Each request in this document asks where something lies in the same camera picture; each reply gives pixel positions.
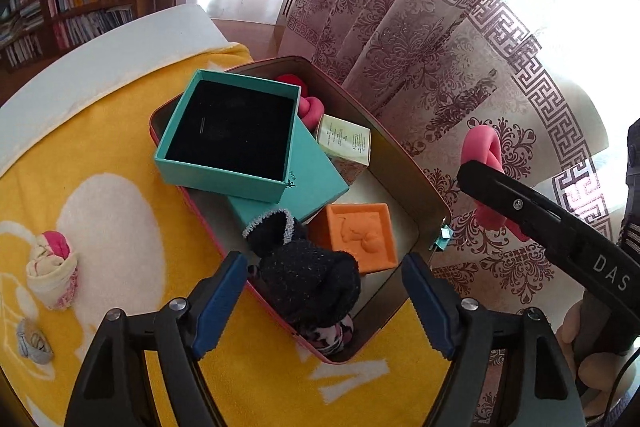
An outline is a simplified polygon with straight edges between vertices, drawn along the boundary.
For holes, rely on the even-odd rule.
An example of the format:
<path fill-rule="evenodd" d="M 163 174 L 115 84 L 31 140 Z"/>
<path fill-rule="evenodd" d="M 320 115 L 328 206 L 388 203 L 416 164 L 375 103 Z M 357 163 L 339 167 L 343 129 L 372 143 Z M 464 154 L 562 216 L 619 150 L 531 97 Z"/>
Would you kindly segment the person's right hand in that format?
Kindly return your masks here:
<path fill-rule="evenodd" d="M 586 420 L 604 418 L 637 377 L 637 364 L 630 359 L 638 337 L 634 325 L 585 294 L 566 312 L 555 336 L 579 388 Z"/>

